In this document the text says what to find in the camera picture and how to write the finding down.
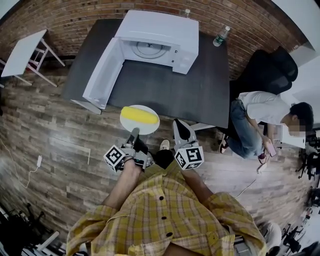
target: phone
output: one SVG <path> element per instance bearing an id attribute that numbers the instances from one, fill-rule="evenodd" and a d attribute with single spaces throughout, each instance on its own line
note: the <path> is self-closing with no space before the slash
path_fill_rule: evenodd
<path id="1" fill-rule="evenodd" d="M 277 154 L 277 152 L 276 152 L 276 150 L 275 150 L 275 147 L 274 147 L 274 145 L 273 145 L 272 143 L 268 143 L 268 144 L 266 145 L 266 149 L 269 151 L 270 156 L 271 156 L 272 158 Z"/>

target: brick wall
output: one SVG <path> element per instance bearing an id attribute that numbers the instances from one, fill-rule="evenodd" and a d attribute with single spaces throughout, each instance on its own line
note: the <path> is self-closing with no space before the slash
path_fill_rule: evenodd
<path id="1" fill-rule="evenodd" d="M 97 19 L 123 18 L 130 9 L 183 15 L 200 22 L 200 30 L 216 35 L 231 27 L 227 40 L 229 67 L 237 77 L 257 49 L 292 51 L 305 36 L 271 0 L 22 0 L 0 26 L 0 58 L 6 60 L 18 39 L 48 29 L 59 56 L 76 55 Z"/>

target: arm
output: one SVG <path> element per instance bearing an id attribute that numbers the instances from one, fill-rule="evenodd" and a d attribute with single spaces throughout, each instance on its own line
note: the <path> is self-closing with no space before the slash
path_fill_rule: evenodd
<path id="1" fill-rule="evenodd" d="M 184 177 L 185 182 L 193 190 L 200 203 L 203 203 L 213 195 L 211 190 L 207 187 L 207 185 L 203 182 L 203 180 L 201 179 L 199 174 L 195 172 L 195 170 L 182 170 L 181 173 Z"/>
<path id="2" fill-rule="evenodd" d="M 263 137 L 264 137 L 264 134 L 263 134 L 263 132 L 260 130 L 259 125 L 258 125 L 256 119 L 251 119 L 251 118 L 248 116 L 248 112 L 247 112 L 247 111 L 245 112 L 245 117 L 246 117 L 246 119 L 248 120 L 248 122 L 250 123 L 250 125 L 252 125 L 253 128 L 259 133 L 259 135 L 261 136 L 261 138 L 263 138 Z"/>
<path id="3" fill-rule="evenodd" d="M 248 112 L 246 111 L 245 112 L 245 117 L 246 119 L 248 120 L 248 122 L 250 123 L 250 125 L 253 126 L 253 128 L 259 133 L 259 135 L 261 136 L 261 139 L 262 139 L 262 144 L 264 146 L 265 149 L 267 149 L 267 143 L 272 143 L 271 139 L 269 139 L 267 136 L 265 136 L 263 134 L 263 132 L 260 130 L 258 124 L 257 124 L 257 121 L 256 119 L 251 119 L 249 116 L 248 116 Z"/>
<path id="4" fill-rule="evenodd" d="M 119 211 L 128 196 L 136 188 L 141 171 L 142 169 L 136 166 L 133 159 L 127 161 L 114 188 L 109 196 L 102 202 L 102 205 Z"/>
<path id="5" fill-rule="evenodd" d="M 140 173 L 141 168 L 136 166 L 133 160 L 124 164 L 124 170 L 109 196 L 93 212 L 87 212 L 71 228 L 66 243 L 67 256 L 78 252 L 81 244 L 91 242 L 99 236 L 108 220 L 120 210 L 137 186 Z"/>
<path id="6" fill-rule="evenodd" d="M 231 227 L 236 235 L 251 242 L 256 249 L 256 255 L 266 255 L 266 243 L 254 219 L 231 195 L 225 192 L 215 193 L 202 204 L 222 225 Z"/>
<path id="7" fill-rule="evenodd" d="M 272 144 L 274 144 L 275 127 L 275 125 L 267 123 L 267 136 L 271 140 Z"/>
<path id="8" fill-rule="evenodd" d="M 228 225 L 237 235 L 254 244 L 257 255 L 266 255 L 266 245 L 253 218 L 247 210 L 228 193 L 213 194 L 194 170 L 181 171 L 185 182 L 222 225 Z"/>

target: power cord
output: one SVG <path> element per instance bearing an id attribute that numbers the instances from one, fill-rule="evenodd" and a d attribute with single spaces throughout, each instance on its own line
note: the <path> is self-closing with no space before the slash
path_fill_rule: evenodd
<path id="1" fill-rule="evenodd" d="M 236 197 L 234 197 L 235 199 L 240 197 L 248 188 L 250 188 L 256 182 L 256 180 L 258 179 L 258 175 L 261 174 L 261 172 L 259 172 L 259 169 L 268 163 L 270 157 L 271 157 L 271 155 L 269 155 L 269 158 L 266 160 L 266 162 L 264 164 L 260 165 L 260 167 L 256 170 L 256 177 L 255 177 L 254 181 L 249 186 L 247 186 L 244 190 L 242 190 L 240 194 L 238 194 Z"/>
<path id="2" fill-rule="evenodd" d="M 5 148 L 5 149 L 9 152 L 9 154 L 10 154 L 11 160 L 12 160 L 13 165 L 14 165 L 15 173 L 16 173 L 16 175 L 17 175 L 17 177 L 18 177 L 18 180 L 19 180 L 20 184 L 21 184 L 25 189 L 27 189 L 28 186 L 29 186 L 29 183 L 30 183 L 30 174 L 31 174 L 31 173 L 35 173 L 35 172 L 38 170 L 39 167 L 37 167 L 35 170 L 29 171 L 28 183 L 26 184 L 26 186 L 24 186 L 24 185 L 22 184 L 21 180 L 20 180 L 20 176 L 19 176 L 19 174 L 18 174 L 17 167 L 16 167 L 16 162 L 14 161 L 14 158 L 12 157 L 12 154 L 11 154 L 10 150 L 6 147 L 6 145 L 4 144 L 4 142 L 2 141 L 1 138 L 0 138 L 0 141 L 1 141 L 2 145 L 4 146 L 4 148 Z"/>

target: hand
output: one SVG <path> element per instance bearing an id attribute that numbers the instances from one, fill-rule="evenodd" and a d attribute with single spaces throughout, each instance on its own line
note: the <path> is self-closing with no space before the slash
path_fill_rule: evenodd
<path id="1" fill-rule="evenodd" d="M 130 159 L 128 161 L 126 161 L 124 163 L 124 171 L 128 171 L 128 172 L 137 172 L 137 173 L 141 173 L 142 172 L 142 168 L 138 165 L 136 165 L 135 161 L 133 159 Z"/>
<path id="2" fill-rule="evenodd" d="M 268 151 L 268 148 L 267 148 L 267 145 L 268 145 L 268 144 L 272 144 L 271 139 L 269 139 L 269 138 L 268 138 L 267 136 L 265 136 L 265 135 L 263 135 L 261 138 L 262 138 L 262 145 L 264 146 L 265 150 L 266 150 L 267 152 L 269 152 L 269 151 Z"/>

